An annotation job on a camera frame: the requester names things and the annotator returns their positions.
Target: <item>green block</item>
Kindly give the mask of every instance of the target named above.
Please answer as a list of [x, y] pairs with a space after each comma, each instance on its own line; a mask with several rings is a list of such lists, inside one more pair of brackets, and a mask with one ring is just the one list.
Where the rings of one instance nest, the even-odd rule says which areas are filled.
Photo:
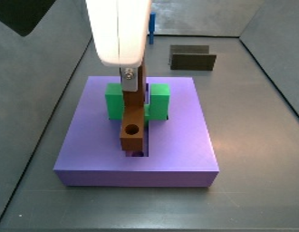
[[149, 119], [167, 120], [171, 99], [168, 84], [153, 83], [149, 86]]
[[124, 117], [124, 92], [118, 83], [109, 83], [105, 91], [108, 116], [110, 120], [121, 120]]

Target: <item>wall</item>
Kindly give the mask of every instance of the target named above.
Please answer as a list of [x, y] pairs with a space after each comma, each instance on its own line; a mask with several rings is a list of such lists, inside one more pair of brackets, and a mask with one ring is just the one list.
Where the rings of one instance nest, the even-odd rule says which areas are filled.
[[299, 114], [299, 0], [267, 0], [240, 39]]

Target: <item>wooden block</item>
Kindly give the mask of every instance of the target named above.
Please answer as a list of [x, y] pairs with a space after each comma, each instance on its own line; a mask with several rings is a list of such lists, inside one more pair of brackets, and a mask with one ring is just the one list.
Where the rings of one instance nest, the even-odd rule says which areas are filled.
[[125, 107], [120, 136], [122, 150], [144, 149], [144, 123], [144, 106]]

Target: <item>dark gray block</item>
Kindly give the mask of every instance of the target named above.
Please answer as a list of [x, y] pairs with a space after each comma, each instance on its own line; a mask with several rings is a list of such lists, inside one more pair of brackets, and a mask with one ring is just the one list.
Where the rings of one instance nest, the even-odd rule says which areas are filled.
[[299, 0], [267, 0], [240, 39], [299, 114]]
[[171, 45], [172, 70], [212, 71], [216, 54], [209, 54], [208, 45]]
[[26, 37], [0, 22], [0, 217], [90, 36], [72, 1]]

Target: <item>brown block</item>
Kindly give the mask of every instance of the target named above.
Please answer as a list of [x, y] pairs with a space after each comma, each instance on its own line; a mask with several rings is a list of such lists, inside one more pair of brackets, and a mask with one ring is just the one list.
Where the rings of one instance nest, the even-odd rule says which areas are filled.
[[124, 120], [121, 128], [122, 150], [143, 151], [144, 149], [144, 106], [124, 108]]
[[144, 150], [145, 76], [145, 66], [143, 63], [137, 68], [137, 91], [124, 91], [124, 119], [120, 135], [122, 150]]

